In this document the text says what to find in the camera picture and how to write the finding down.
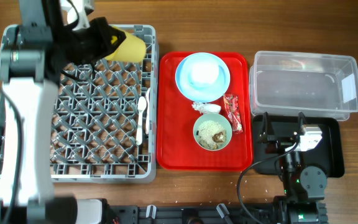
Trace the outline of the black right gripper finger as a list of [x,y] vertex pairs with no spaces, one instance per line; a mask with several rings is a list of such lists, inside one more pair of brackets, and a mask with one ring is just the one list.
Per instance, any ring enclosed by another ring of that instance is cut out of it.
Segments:
[[303,125],[307,124],[306,116],[303,112],[298,113],[298,127],[301,128]]
[[263,114],[262,127],[259,133],[259,142],[269,142],[272,140],[272,124],[267,112]]

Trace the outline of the yellow plastic cup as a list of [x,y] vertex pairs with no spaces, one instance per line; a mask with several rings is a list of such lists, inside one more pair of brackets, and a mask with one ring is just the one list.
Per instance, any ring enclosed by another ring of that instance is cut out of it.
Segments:
[[106,60],[138,63],[146,55],[145,42],[118,27],[110,28],[109,53]]

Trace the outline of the green bowl with food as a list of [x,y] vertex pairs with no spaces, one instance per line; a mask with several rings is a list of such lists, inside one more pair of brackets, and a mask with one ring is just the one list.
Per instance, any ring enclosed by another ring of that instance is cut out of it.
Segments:
[[196,143],[207,151],[224,149],[232,139],[232,127],[220,114],[210,113],[200,116],[193,126]]

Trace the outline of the light blue plate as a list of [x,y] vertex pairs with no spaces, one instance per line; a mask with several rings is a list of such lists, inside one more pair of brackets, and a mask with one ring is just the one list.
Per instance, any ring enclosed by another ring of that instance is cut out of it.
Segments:
[[[212,85],[204,88],[196,88],[190,83],[189,64],[196,60],[210,60],[219,65],[219,76]],[[226,63],[218,56],[206,52],[199,52],[185,57],[180,62],[175,72],[175,82],[181,94],[189,100],[209,103],[219,99],[225,94],[231,82],[231,74]]]

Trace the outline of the light blue bowl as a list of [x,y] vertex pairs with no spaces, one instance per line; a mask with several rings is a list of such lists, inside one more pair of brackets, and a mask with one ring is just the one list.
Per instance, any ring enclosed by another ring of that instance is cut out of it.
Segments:
[[219,65],[210,60],[196,60],[189,64],[190,83],[196,88],[212,85],[219,76]]

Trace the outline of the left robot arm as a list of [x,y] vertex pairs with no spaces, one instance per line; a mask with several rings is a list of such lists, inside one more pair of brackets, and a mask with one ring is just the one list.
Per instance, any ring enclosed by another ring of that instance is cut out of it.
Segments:
[[0,223],[117,223],[105,199],[56,197],[49,171],[52,113],[69,63],[140,62],[146,45],[86,1],[21,1],[22,22],[0,50],[5,101]]

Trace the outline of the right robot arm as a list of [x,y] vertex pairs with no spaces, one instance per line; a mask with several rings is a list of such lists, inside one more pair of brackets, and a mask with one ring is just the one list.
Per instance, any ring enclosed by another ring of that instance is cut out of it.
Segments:
[[279,166],[277,175],[284,189],[284,195],[273,200],[276,222],[321,223],[319,201],[325,197],[327,177],[321,168],[305,165],[303,154],[315,149],[322,138],[320,127],[309,124],[302,112],[298,130],[285,137],[275,134],[269,114],[263,114],[257,143],[266,145],[267,154],[274,154],[270,160]]

